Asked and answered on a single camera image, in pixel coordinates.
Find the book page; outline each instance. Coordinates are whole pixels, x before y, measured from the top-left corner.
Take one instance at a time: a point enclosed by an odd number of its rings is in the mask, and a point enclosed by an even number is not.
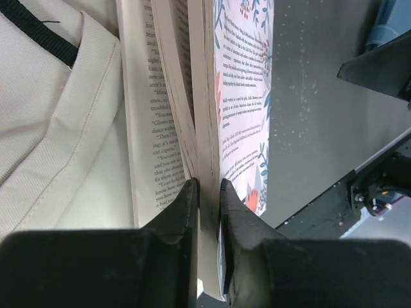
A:
[[[127,137],[135,221],[142,227],[184,184],[182,155],[149,0],[119,0]]]
[[[220,174],[258,216],[266,210],[274,0],[214,0]]]
[[[157,43],[182,156],[189,175],[195,176],[197,143],[187,0],[152,0],[152,6]]]

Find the blue object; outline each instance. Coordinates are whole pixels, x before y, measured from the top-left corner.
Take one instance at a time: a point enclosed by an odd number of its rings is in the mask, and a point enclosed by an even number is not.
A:
[[[408,30],[411,30],[411,1],[384,0],[365,43],[365,52],[388,43]]]

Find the orange flower pattern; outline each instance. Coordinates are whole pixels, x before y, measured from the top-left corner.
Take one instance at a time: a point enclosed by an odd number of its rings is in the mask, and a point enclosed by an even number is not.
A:
[[[255,189],[251,189],[247,199],[245,200],[246,206],[252,210],[254,213],[257,211],[258,206],[258,191]]]

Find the white fabric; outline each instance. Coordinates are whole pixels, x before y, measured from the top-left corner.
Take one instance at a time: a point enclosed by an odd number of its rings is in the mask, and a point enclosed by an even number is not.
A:
[[[93,165],[55,228],[132,228],[125,106],[122,103]]]
[[[0,14],[0,235],[131,227],[118,39],[61,1],[22,3],[81,45],[70,71]]]
[[[64,0],[78,11],[85,11],[118,37],[116,0]]]

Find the black plastic part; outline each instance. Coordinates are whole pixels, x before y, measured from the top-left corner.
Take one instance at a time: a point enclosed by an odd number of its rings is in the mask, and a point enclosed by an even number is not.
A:
[[[397,241],[290,240],[222,183],[229,307],[410,307],[411,249]]]
[[[373,173],[382,176],[386,161],[395,153],[411,157],[411,133],[370,159],[361,169],[350,171],[276,229],[293,239],[338,239],[360,219],[360,209],[365,204],[357,202],[355,196],[367,187],[363,179]]]
[[[410,101],[411,30],[344,63],[337,76],[356,85]]]
[[[0,307],[195,307],[198,184],[139,230],[19,232],[0,246]]]

